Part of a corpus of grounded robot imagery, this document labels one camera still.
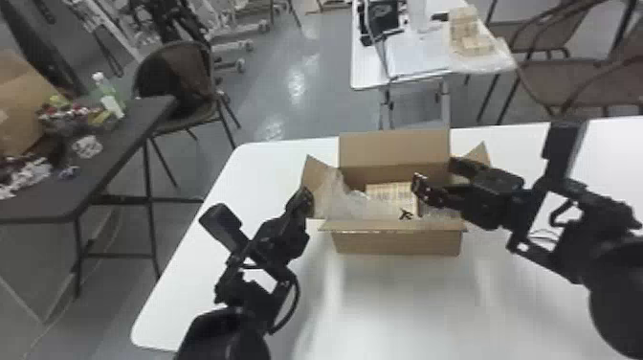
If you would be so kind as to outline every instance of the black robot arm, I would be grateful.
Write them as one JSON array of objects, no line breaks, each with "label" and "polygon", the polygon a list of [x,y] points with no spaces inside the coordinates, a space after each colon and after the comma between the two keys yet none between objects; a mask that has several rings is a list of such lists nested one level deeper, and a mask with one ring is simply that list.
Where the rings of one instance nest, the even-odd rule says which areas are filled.
[{"label": "black robot arm", "polygon": [[[643,238],[632,232],[641,224],[627,204],[588,191],[568,177],[585,129],[576,122],[551,125],[543,148],[547,166],[532,189],[502,169],[453,158],[449,171],[468,178],[469,184],[433,187],[428,178],[415,174],[412,191],[428,205],[460,211],[484,230],[509,230],[507,250],[584,285],[599,333],[622,354],[643,359]],[[549,192],[566,198],[549,216],[550,226],[563,229],[553,249],[529,236]],[[581,216],[559,221],[572,207]]]},{"label": "black robot arm", "polygon": [[[192,322],[176,360],[270,359],[263,337],[279,331],[297,308],[301,290],[287,265],[301,256],[308,243],[306,217],[313,209],[312,193],[299,189],[284,213],[265,221],[252,240],[241,232],[241,221],[224,204],[211,207],[199,218],[230,251],[226,270],[214,287],[214,302],[226,307]],[[269,291],[255,281],[245,281],[244,271],[252,270],[268,273],[275,287]],[[277,320],[291,289],[295,296],[290,309]]]}]

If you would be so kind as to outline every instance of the gray table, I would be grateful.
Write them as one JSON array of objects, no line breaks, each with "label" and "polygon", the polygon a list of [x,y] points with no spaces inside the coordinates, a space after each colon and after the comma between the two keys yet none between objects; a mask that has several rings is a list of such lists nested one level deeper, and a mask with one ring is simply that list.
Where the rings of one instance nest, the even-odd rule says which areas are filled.
[{"label": "gray table", "polygon": [[[0,201],[0,225],[7,224],[74,224],[77,260],[72,268],[76,275],[76,297],[80,295],[82,264],[89,258],[101,259],[151,259],[157,278],[161,270],[156,255],[154,202],[201,203],[199,198],[153,197],[149,171],[147,139],[158,123],[169,118],[176,108],[171,96],[145,98],[131,101],[126,116],[110,133],[99,135],[103,145],[100,154],[92,159],[77,159],[78,175],[69,180],[50,176],[35,186],[19,191],[17,196]],[[143,196],[113,195],[104,189],[127,161],[143,149],[145,194]],[[149,253],[91,253],[92,239],[83,246],[80,216],[91,205],[137,205],[147,209],[149,227]]]}]

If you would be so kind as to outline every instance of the stacked boxes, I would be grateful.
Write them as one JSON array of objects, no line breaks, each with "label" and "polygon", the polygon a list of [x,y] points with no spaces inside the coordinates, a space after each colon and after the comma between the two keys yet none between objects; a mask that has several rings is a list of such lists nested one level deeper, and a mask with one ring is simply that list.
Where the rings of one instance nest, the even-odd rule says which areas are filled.
[{"label": "stacked boxes", "polygon": [[449,11],[451,46],[464,56],[481,56],[494,51],[491,36],[480,34],[477,10],[473,6]]}]

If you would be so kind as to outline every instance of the cardboard box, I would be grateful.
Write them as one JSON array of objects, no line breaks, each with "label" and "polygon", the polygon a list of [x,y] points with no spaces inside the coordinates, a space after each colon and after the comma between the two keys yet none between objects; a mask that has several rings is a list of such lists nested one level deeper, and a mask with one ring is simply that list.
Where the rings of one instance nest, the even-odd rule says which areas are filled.
[{"label": "cardboard box", "polygon": [[[301,184],[315,195],[319,204],[324,179],[337,171],[353,190],[367,184],[410,181],[415,172],[426,175],[436,186],[462,182],[448,172],[451,157],[449,130],[394,130],[342,134],[339,141],[339,168],[308,156]],[[467,157],[489,164],[484,144]],[[339,253],[384,255],[457,256],[460,253],[464,221],[326,220],[320,230],[333,238]]]},{"label": "cardboard box", "polygon": [[0,52],[0,153],[19,155],[43,134],[35,111],[58,91],[25,59]]}]

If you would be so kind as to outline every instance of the plastic bottle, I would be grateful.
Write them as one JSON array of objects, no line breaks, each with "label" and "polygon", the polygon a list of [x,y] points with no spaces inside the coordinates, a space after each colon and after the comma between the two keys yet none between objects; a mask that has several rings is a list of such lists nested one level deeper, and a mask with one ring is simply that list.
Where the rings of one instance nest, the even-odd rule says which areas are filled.
[{"label": "plastic bottle", "polygon": [[99,88],[104,97],[113,97],[116,103],[121,107],[121,110],[125,109],[125,101],[122,100],[119,93],[116,91],[114,85],[111,81],[105,77],[101,72],[95,73],[92,76],[92,79],[96,83],[96,86]]}]

